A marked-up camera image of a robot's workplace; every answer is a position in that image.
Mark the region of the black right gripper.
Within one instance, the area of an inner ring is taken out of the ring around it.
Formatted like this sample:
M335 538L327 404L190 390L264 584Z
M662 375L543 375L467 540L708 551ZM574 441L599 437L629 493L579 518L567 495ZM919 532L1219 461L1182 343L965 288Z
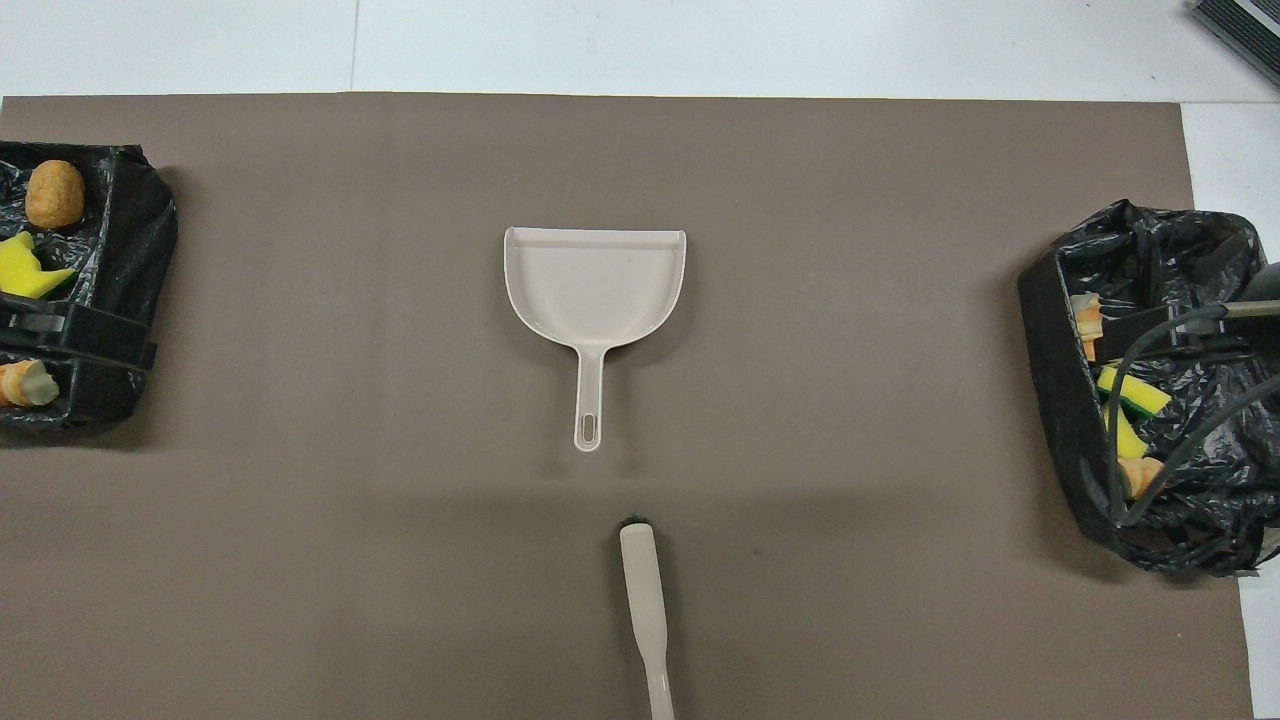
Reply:
M1257 270L1240 292L1242 302L1280 300L1280 263ZM1225 306L1179 309L1152 307L1117 318L1105 318L1101 324L1100 348L1133 348L1140 338L1148 338L1148 347L1180 348L1190 343L1189 334L1212 334L1216 324L1228 314Z

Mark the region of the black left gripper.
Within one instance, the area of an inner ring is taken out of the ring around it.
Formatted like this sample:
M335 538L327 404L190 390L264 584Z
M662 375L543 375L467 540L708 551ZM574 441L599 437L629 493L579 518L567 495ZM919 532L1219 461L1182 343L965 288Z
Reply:
M150 325L83 304L1 293L3 351L42 351L150 372Z

